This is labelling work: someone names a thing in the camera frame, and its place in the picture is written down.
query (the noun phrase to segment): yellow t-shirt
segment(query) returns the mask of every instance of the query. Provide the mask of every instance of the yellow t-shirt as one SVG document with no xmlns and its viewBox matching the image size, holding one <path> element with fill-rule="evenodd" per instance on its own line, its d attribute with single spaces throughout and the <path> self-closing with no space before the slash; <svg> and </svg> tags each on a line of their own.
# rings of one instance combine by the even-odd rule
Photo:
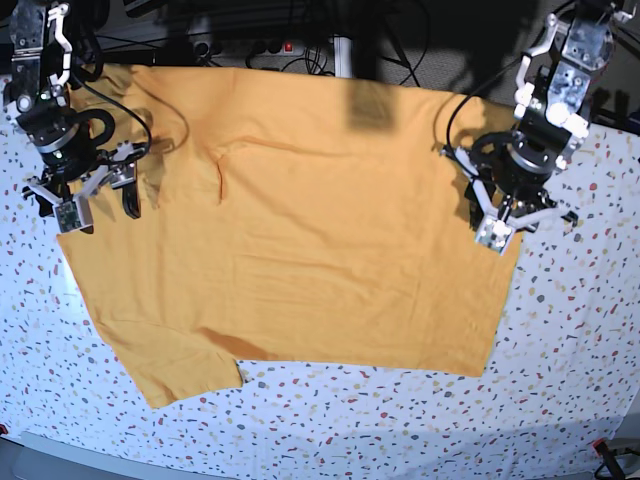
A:
<svg viewBox="0 0 640 480">
<path fill-rule="evenodd" d="M 142 218 L 103 188 L 95 234 L 59 242 L 152 407 L 241 386 L 236 359 L 482 374 L 519 242 L 473 242 L 465 179 L 439 155 L 459 96 L 227 68 L 108 67 L 94 86 L 152 126 Z M 454 141 L 511 121 L 474 99 Z"/>
</svg>

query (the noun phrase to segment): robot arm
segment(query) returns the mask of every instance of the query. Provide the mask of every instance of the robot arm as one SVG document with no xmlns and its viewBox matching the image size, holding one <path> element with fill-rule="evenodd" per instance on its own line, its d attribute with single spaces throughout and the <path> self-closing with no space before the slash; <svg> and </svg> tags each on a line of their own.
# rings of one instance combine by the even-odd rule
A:
<svg viewBox="0 0 640 480">
<path fill-rule="evenodd" d="M 500 254 L 517 231 L 535 232 L 541 220 L 561 217 L 574 226 L 578 221 L 551 200 L 544 185 L 588 137 L 587 90 L 611 58 L 612 23 L 626 22 L 633 13 L 602 0 L 574 3 L 568 14 L 549 15 L 539 43 L 523 53 L 513 129 L 484 135 L 469 151 L 445 151 L 470 179 L 465 197 L 476 242 Z M 540 68 L 528 82 L 532 59 L 544 54 L 550 54 L 551 68 Z M 498 208 L 492 204 L 495 194 L 502 195 Z"/>
<path fill-rule="evenodd" d="M 35 195 L 40 216 L 55 217 L 61 233 L 92 231 L 89 197 L 106 184 L 122 190 L 125 212 L 139 218 L 136 162 L 151 143 L 149 136 L 146 145 L 125 142 L 111 152 L 99 149 L 115 131 L 111 114 L 100 109 L 78 113 L 71 108 L 70 82 L 78 87 L 84 85 L 80 74 L 87 77 L 81 69 L 74 73 L 72 9 L 71 3 L 18 2 L 10 23 L 15 45 L 12 81 L 4 95 L 6 119 L 27 134 L 44 163 L 41 177 L 29 180 L 23 194 Z M 93 138 L 91 120 L 104 125 L 103 133 Z M 84 185 L 72 194 L 69 184 L 76 180 Z"/>
</svg>

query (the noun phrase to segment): terrazzo tablecloth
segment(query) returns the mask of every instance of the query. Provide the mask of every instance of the terrazzo tablecloth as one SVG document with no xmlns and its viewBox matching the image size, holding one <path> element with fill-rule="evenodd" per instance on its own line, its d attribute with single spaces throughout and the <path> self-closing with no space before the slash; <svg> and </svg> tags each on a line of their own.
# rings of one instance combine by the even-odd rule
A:
<svg viewBox="0 0 640 480">
<path fill-rule="evenodd" d="M 525 236 L 481 378 L 241 362 L 241 390 L 152 411 L 93 329 L 54 222 L 19 195 L 38 154 L 0 127 L 0 423 L 14 436 L 243 479 L 594 470 L 590 443 L 613 435 L 639 386 L 638 152 L 640 138 L 594 126 L 551 180 L 580 224 Z"/>
</svg>

